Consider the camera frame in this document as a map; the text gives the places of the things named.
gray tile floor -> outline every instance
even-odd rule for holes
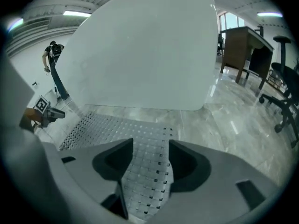
[[[214,83],[206,103],[197,111],[142,109],[85,105],[78,108],[71,100],[58,103],[66,113],[65,119],[51,123],[36,134],[42,141],[52,142],[58,148],[67,134],[88,111],[133,120],[166,123],[178,130],[179,140],[199,144],[237,155],[282,186],[298,160],[298,146],[291,149],[294,140],[291,126],[275,133],[274,126],[281,121],[275,105],[260,104],[262,93],[282,98],[265,83],[258,89],[260,79],[243,73],[239,84],[234,82],[237,71],[226,68],[220,74],[220,63],[215,64]]]

chair wheel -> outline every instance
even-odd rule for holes
[[[275,132],[279,133],[280,131],[282,131],[282,126],[280,124],[275,125],[274,129],[275,129]]]
[[[296,146],[296,144],[297,144],[297,141],[296,141],[296,140],[293,141],[293,142],[291,142],[291,148],[294,148],[294,147]]]
[[[260,97],[259,98],[259,102],[262,104],[263,102],[265,102],[265,99],[264,99],[264,97]]]

white curved panel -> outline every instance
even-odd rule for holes
[[[214,0],[111,0],[70,38],[57,71],[78,105],[197,110],[217,37]]]

ceiling light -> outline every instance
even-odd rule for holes
[[[74,12],[74,11],[65,11],[65,16],[80,16],[80,17],[90,17],[90,13],[80,13],[80,12]]]
[[[282,17],[281,13],[257,13],[260,17]]]
[[[24,22],[24,20],[23,20],[22,18],[19,19],[18,21],[16,21],[16,22],[10,27],[9,32],[10,32],[12,29],[16,28],[17,26],[23,24],[23,22]]]

office chair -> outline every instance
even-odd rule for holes
[[[223,56],[223,41],[224,38],[221,34],[218,34],[218,47],[217,47],[217,54]]]
[[[291,98],[278,100],[275,97],[270,97],[262,94],[259,102],[263,103],[264,98],[268,99],[269,102],[274,103],[281,108],[281,114],[283,116],[282,123],[275,125],[275,132],[279,133],[286,124],[291,124],[295,132],[296,140],[291,142],[291,147],[295,147],[299,141],[298,129],[290,110],[290,106],[299,102],[299,75],[290,67],[285,66],[285,44],[291,43],[291,40],[283,36],[275,36],[273,38],[276,42],[281,44],[281,63],[272,63],[271,67],[277,72],[288,88],[288,93],[292,96]]]

